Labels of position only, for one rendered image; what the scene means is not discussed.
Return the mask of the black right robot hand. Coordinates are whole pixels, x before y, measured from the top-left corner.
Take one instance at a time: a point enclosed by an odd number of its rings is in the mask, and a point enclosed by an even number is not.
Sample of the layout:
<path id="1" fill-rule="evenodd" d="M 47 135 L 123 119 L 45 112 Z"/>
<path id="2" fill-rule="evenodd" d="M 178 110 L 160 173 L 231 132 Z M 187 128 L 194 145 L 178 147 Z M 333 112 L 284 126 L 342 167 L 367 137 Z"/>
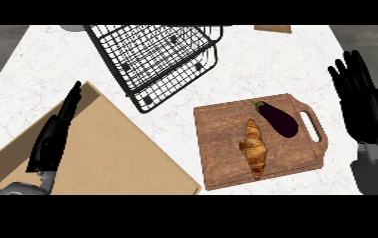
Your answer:
<path id="1" fill-rule="evenodd" d="M 378 88 L 373 85 L 367 66 L 357 50 L 345 51 L 343 59 L 327 67 L 340 112 L 351 138 L 378 144 Z"/>

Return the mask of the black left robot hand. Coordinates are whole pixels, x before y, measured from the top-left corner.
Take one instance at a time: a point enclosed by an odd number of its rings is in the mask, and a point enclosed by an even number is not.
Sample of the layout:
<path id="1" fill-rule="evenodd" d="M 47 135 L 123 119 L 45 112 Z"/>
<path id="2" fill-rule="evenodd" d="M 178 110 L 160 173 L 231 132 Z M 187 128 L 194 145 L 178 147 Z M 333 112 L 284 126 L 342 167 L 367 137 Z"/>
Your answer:
<path id="1" fill-rule="evenodd" d="M 27 172 L 57 170 L 64 151 L 67 129 L 79 100 L 81 82 L 76 81 L 64 97 L 58 113 L 50 116 L 38 134 L 29 155 Z"/>

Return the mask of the brown wooden cutting board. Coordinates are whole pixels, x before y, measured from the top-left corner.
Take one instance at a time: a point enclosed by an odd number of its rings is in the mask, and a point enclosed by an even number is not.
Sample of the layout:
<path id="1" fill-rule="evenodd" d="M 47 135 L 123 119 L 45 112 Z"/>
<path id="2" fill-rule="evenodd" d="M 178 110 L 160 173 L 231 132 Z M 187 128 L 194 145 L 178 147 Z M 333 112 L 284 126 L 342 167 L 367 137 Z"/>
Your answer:
<path id="1" fill-rule="evenodd" d="M 318 138 L 305 127 L 283 137 L 255 109 L 252 99 L 193 109 L 203 184 L 208 190 L 262 181 L 323 166 L 327 138 L 312 109 L 292 95 L 259 99 L 298 124 L 307 115 Z"/>

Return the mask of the golden brown croissant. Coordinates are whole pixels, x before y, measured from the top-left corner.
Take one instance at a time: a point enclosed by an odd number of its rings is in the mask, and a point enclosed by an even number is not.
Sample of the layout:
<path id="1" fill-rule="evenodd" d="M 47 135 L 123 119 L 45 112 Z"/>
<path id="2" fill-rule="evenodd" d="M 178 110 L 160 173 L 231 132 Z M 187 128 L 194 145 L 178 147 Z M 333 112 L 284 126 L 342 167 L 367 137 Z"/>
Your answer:
<path id="1" fill-rule="evenodd" d="M 252 119 L 246 121 L 244 138 L 239 142 L 239 150 L 243 153 L 252 177 L 261 178 L 265 167 L 267 148 L 261 138 L 261 132 Z"/>

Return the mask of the tan wooden cabinet door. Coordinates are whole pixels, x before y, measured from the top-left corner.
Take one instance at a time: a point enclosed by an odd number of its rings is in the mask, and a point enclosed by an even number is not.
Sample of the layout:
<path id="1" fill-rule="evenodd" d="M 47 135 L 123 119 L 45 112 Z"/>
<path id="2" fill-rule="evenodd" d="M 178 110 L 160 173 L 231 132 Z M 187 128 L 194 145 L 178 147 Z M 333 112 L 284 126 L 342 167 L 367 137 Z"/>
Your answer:
<path id="1" fill-rule="evenodd" d="M 54 194 L 188 194 L 200 186 L 104 95 L 85 83 Z"/>

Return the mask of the dark purple eggplant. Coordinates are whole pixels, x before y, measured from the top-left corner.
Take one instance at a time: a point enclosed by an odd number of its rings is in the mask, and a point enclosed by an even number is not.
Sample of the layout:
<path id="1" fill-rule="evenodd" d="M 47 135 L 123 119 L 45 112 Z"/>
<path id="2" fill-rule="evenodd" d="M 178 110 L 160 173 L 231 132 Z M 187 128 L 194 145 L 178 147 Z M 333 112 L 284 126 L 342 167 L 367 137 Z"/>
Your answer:
<path id="1" fill-rule="evenodd" d="M 298 133 L 298 123 L 293 117 L 264 101 L 250 101 L 250 103 L 274 131 L 284 138 L 292 138 Z"/>

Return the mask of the small tan wooden block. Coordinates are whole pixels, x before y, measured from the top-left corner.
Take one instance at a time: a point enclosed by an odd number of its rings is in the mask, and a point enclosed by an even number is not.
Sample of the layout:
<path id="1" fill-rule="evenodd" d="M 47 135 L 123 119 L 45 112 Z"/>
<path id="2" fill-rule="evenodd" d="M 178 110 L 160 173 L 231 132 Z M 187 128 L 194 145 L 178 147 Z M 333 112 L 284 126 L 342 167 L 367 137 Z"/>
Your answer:
<path id="1" fill-rule="evenodd" d="M 253 25 L 253 29 L 258 31 L 292 33 L 290 25 Z"/>

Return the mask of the grey round object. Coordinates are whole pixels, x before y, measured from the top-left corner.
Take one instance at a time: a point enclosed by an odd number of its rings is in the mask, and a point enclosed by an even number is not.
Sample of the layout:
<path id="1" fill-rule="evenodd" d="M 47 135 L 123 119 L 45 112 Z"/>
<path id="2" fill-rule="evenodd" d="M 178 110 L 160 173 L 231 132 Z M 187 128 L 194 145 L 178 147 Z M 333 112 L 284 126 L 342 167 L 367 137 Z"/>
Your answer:
<path id="1" fill-rule="evenodd" d="M 67 32 L 81 32 L 85 30 L 82 25 L 58 25 L 58 26 Z"/>

